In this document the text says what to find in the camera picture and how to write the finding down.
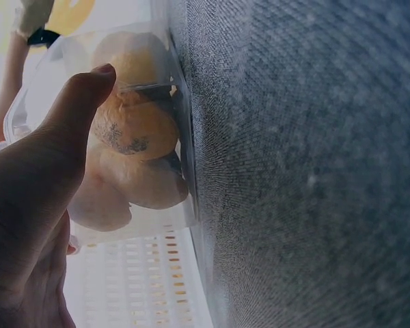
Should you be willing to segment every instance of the finger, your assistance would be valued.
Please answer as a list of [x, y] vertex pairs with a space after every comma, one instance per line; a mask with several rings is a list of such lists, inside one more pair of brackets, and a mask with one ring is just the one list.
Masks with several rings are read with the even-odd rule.
[[111, 93], [114, 82], [115, 70], [110, 64], [91, 73], [74, 75], [60, 92], [38, 132], [48, 133], [48, 140], [56, 147], [61, 146], [64, 152], [82, 154], [96, 110]]
[[90, 124], [114, 82], [112, 66], [71, 78], [40, 129], [0, 151], [0, 262], [36, 262], [79, 187]]

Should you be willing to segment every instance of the bread roll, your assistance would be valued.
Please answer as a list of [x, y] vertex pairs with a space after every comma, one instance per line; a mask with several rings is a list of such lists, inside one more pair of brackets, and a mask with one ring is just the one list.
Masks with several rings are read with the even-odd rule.
[[108, 148], [101, 151], [102, 174], [126, 199], [138, 206], [165, 209], [187, 198], [187, 182], [175, 152], [153, 161], [136, 161]]
[[120, 87], [170, 82], [169, 57], [153, 33], [116, 32], [96, 47], [93, 67], [109, 62], [117, 72]]
[[174, 150], [179, 132], [173, 118], [137, 92], [113, 91], [99, 107], [92, 132], [117, 152], [135, 160], [156, 159]]
[[87, 154], [85, 176], [68, 212], [77, 224], [101, 232], [120, 229], [131, 221], [128, 201], [100, 172], [97, 147]]
[[105, 36], [93, 52], [92, 67], [106, 64], [115, 54], [125, 53], [134, 35], [132, 32], [119, 31]]

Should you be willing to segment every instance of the gray fabric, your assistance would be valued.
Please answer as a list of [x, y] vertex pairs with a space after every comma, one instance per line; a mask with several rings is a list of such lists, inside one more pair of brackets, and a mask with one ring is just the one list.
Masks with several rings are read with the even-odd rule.
[[176, 0], [216, 327], [410, 327], [410, 1]]

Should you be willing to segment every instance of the fingernail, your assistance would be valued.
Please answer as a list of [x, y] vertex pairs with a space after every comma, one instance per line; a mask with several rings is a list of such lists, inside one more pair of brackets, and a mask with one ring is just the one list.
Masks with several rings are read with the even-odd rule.
[[72, 252], [73, 255], [79, 253], [79, 251], [81, 250], [77, 238], [73, 235], [70, 235], [70, 241], [68, 242], [68, 246], [74, 248], [74, 252]]
[[114, 67], [111, 64], [101, 65], [91, 70], [93, 73], [111, 74], [114, 71]]

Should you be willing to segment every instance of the white plastic basket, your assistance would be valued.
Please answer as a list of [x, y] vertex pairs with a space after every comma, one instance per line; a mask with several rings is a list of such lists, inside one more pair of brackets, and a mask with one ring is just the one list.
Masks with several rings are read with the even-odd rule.
[[78, 328], [212, 328], [188, 228], [89, 245], [64, 286]]

